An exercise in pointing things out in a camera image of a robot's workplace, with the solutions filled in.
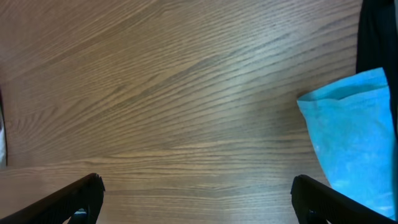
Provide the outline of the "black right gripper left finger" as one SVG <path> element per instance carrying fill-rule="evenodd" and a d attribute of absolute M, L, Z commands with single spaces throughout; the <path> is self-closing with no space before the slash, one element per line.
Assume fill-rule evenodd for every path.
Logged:
<path fill-rule="evenodd" d="M 104 200 L 102 178 L 91 173 L 16 213 L 1 219 L 9 224 L 95 224 Z"/>

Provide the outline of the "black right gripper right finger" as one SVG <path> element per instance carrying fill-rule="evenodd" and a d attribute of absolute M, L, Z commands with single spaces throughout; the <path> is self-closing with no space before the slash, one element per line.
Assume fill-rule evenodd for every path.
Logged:
<path fill-rule="evenodd" d="M 300 224 L 397 224 L 307 175 L 294 178 L 290 194 Z"/>

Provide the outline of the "beige shorts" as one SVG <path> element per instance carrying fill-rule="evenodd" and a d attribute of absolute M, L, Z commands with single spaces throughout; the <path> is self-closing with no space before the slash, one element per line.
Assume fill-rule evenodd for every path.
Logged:
<path fill-rule="evenodd" d="M 0 167 L 5 169 L 7 166 L 7 145 L 6 145 L 6 130 L 4 125 L 4 118 L 2 112 L 0 113 Z"/>

